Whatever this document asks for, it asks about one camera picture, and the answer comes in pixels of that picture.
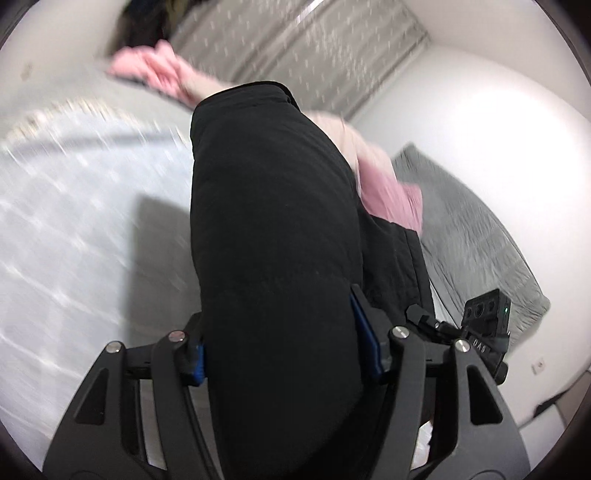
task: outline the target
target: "screw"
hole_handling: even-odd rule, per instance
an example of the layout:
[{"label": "screw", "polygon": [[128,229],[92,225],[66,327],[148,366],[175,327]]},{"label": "screw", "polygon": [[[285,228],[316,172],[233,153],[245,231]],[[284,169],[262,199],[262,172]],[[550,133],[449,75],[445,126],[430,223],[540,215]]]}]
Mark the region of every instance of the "screw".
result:
[{"label": "screw", "polygon": [[117,353],[121,350],[121,347],[123,347],[121,342],[114,341],[107,343],[105,350],[107,350],[107,353]]},{"label": "screw", "polygon": [[396,338],[404,339],[408,336],[408,329],[406,327],[394,327],[392,329],[392,335]]},{"label": "screw", "polygon": [[470,349],[470,344],[463,338],[460,338],[456,340],[455,347],[457,351],[466,353]]},{"label": "screw", "polygon": [[175,330],[173,332],[170,332],[168,334],[168,340],[170,340],[172,343],[182,342],[183,340],[185,340],[185,332],[183,332],[182,330]]}]

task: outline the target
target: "gray pillow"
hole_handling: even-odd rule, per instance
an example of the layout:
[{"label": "gray pillow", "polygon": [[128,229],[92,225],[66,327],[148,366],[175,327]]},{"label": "gray pillow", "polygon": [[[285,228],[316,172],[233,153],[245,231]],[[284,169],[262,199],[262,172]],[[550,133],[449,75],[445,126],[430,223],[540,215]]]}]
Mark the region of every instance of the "gray pillow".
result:
[{"label": "gray pillow", "polygon": [[421,244],[431,283],[457,325],[467,300],[495,288],[511,299],[511,345],[550,308],[519,248],[474,192],[412,144],[393,160],[423,192]]}]

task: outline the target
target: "wall socket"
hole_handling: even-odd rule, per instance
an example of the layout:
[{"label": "wall socket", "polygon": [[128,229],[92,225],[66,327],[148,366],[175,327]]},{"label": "wall socket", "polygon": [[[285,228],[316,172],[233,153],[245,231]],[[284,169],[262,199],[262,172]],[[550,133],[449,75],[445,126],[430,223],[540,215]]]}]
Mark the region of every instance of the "wall socket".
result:
[{"label": "wall socket", "polygon": [[531,364],[531,369],[534,371],[534,375],[538,375],[546,368],[546,362],[543,358],[538,358],[534,363]]}]

